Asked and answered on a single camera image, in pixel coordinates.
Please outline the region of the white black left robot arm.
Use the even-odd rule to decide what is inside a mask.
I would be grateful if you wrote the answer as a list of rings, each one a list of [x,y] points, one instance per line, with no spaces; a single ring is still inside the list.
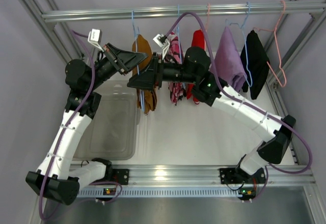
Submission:
[[[127,74],[148,55],[118,49],[106,44],[103,59],[88,66],[79,59],[65,68],[66,84],[70,87],[63,119],[57,136],[36,171],[28,172],[26,183],[41,198],[70,205],[84,187],[96,181],[109,181],[113,174],[109,160],[94,158],[87,165],[71,171],[70,166],[82,135],[91,124],[100,104],[95,92],[114,74]]]

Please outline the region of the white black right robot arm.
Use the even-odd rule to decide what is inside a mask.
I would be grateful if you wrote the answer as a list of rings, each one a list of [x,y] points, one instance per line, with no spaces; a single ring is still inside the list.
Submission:
[[[190,47],[182,64],[161,63],[153,55],[139,74],[133,75],[129,88],[152,91],[164,81],[193,84],[192,94],[208,106],[233,116],[261,139],[262,143],[245,154],[235,167],[235,175],[244,180],[270,164],[280,164],[292,137],[296,119],[290,115],[279,117],[257,107],[235,91],[226,81],[209,70],[210,58],[199,47]]]

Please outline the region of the brown trousers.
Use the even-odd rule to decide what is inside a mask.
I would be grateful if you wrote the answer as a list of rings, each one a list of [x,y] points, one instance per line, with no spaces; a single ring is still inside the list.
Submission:
[[[143,61],[145,65],[147,65],[152,58],[152,50],[150,44],[142,35],[137,36],[137,39],[132,44],[132,51],[143,52],[148,55],[148,57]],[[153,91],[142,91],[142,93],[144,94],[143,112],[145,115],[147,115],[150,111],[155,111],[156,109],[158,101],[156,89]]]

